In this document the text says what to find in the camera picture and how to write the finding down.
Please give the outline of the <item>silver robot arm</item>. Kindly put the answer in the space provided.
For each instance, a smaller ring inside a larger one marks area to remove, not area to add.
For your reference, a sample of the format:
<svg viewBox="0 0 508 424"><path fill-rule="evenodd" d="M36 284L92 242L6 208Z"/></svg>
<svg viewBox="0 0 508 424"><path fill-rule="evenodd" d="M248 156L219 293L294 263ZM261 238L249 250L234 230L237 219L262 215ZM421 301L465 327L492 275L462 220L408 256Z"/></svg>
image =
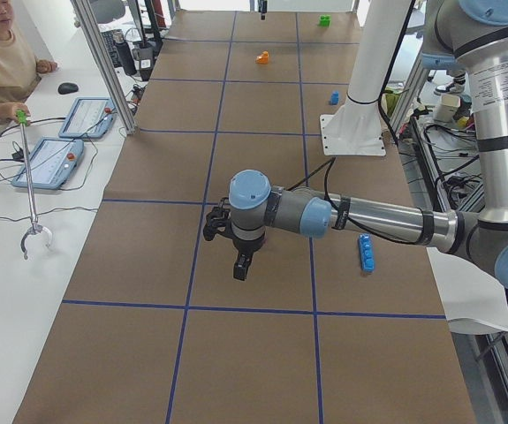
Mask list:
<svg viewBox="0 0 508 424"><path fill-rule="evenodd" d="M473 263L508 289L508 1L430 1L423 62L448 59L469 79L485 206L479 214L420 208L272 185L257 170L230 183L225 235L246 278L267 227L320 238L351 228L403 245L432 246Z"/></svg>

